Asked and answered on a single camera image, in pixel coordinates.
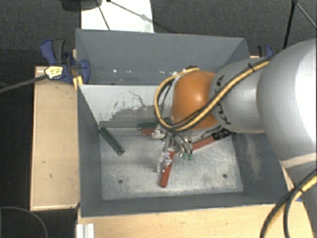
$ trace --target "clamp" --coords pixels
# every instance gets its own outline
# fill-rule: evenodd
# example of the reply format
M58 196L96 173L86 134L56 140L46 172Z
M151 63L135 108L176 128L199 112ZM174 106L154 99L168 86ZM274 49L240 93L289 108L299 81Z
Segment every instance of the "clamp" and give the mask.
M41 54L48 61L49 67L45 74L51 80L61 80L72 84L73 78L81 76L83 83L87 84L90 77L88 60L75 58L68 52L64 52L64 40L48 39L41 44Z

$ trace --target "bin floor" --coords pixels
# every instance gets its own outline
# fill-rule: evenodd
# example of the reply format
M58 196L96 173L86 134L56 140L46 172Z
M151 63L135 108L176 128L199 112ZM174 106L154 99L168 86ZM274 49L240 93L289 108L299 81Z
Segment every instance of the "bin floor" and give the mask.
M104 200L243 190L231 137L196 150L190 161L175 155L168 185L162 188L156 169L163 142L134 129L109 131L125 153L118 156L100 136Z

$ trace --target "white paper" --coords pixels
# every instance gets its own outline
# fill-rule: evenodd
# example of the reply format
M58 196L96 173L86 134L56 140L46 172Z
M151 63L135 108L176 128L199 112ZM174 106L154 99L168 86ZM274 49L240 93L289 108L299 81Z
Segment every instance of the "white paper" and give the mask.
M103 0L110 30L154 33L150 0ZM108 30L98 7L81 12L82 29Z

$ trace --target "blue clamp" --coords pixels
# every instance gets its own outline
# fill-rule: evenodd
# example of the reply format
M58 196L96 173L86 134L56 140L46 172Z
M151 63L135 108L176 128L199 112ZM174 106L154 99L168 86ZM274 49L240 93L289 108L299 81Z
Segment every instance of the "blue clamp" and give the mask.
M81 60L79 64L76 64L74 57L64 52L63 46L64 40L52 40L48 39L41 44L41 54L48 61L49 66L58 65L63 68L62 76L57 77L57 80L64 81L72 84L74 76L72 71L76 70L76 75L81 72L83 83L87 84L90 77L90 67L88 60Z

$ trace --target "cable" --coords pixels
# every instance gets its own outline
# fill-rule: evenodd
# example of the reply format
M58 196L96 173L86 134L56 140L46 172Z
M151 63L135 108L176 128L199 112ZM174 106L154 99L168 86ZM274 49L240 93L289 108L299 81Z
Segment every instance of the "cable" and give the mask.
M184 121L181 125L167 124L162 119L161 114L159 113L159 106L158 106L159 98L158 97L161 93L162 88L167 83L170 83L176 77L179 77L181 75L184 75L184 74L187 74L187 73L190 73L192 71L199 70L199 69L193 68L193 69L185 70L185 71L182 71L182 72L166 79L158 87L156 94L155 94L155 99L154 99L155 114L157 116L159 123L166 130L169 130L169 131L181 132L181 131L185 131L185 130L190 129L191 127L200 123L210 113L210 111L218 104L218 102L232 89L232 87L234 85L236 85L237 83L239 83L241 80L248 77L252 73L254 73L254 72L258 71L259 69L268 65L270 59L271 59L271 57L265 58L264 60L259 61L253 65L250 64L249 67L247 67L244 71L242 71L240 74L236 75L233 79L231 79L213 98L211 98L209 100L208 103L206 103L201 109L196 111L195 112L196 114L194 114L192 118L188 119L187 121Z
M104 22L105 22L105 24L106 24L107 29L110 30L109 25L108 25L108 23L107 23L107 21L106 21L106 18L105 18L105 16L104 16L104 13L103 13L103 11L102 11L101 8L100 8L100 5L98 4L97 0L95 0L95 2L96 2L96 5L97 5L98 8L99 8L99 11L100 11L100 13L101 13L101 16L102 16L103 19L104 19Z
M316 176L317 170L312 171L309 173L299 184L297 187L293 188L289 193L285 194L273 207L273 209L270 211L268 216L266 217L261 233L260 233L260 238L264 238L265 234L267 232L267 229L274 219L274 217L277 216L278 213L283 210L282 208L286 205L286 202L289 198L298 198L302 195L302 192L307 191L310 189L317 181L317 176Z
M165 100L166 100L166 97L167 97L167 95L168 95L168 93L169 93L171 87L172 87L172 84L170 83L169 86L168 86L167 91L165 92L165 95L164 95L164 98L163 98L163 101L162 101L162 104L161 104L160 113L161 113L162 116L163 116L164 102L165 102Z
M31 212L29 210L26 210L26 209L23 209L23 208L19 208L19 207L13 207L13 206L12 207L9 207L9 206L1 207L1 209L2 210L16 210L16 211L22 211L22 212L26 212L26 213L31 214L32 216L34 216L41 223L41 225L42 225L42 227L44 229L44 232L45 232L45 238L49 237L48 230L47 230L43 220L37 214L35 214L34 212Z
M7 87L7 86L9 86L9 84L0 81L0 86L1 87Z
M315 27L315 29L317 30L317 26L315 25L315 23L313 22L312 18L309 17L309 15L304 11L304 9L298 4L296 3L296 6L298 7L298 9L300 9L302 11L302 13L306 16L306 18L310 21L310 23L313 25L313 27Z
M289 37L289 33L291 31L291 25L292 25L292 20L293 20L293 15L294 15L294 10L295 10L296 4L297 4L297 0L292 0L292 7L291 7L291 12L289 13L283 49L286 49L286 47L287 47L288 37Z
M311 176L313 178L309 182L307 182L306 184L304 183L304 186L302 186L302 184L295 185L295 187L297 187L299 189L299 193L302 193L302 191L306 191L306 190L310 189L316 183L316 175L313 176L313 174L316 174L316 171L311 174ZM299 195L292 194L285 204L284 216L283 216L283 229L284 229L284 234L285 234L286 238L290 238L289 230L288 230L289 209L291 207L292 202L294 202L298 197L299 197Z
M39 76L39 77L36 77L36 78L29 79L29 80L24 81L24 82L21 82L21 83L17 83L15 85L10 85L10 86L7 86L7 87L4 87L4 88L0 89L0 93L4 93L6 91L10 91L10 90L13 90L15 88L19 88L21 86L33 84L33 83L36 83L38 81L41 81L41 80L44 80L44 79L47 79L47 78L48 78L48 76L45 74L45 75L42 75L42 76Z

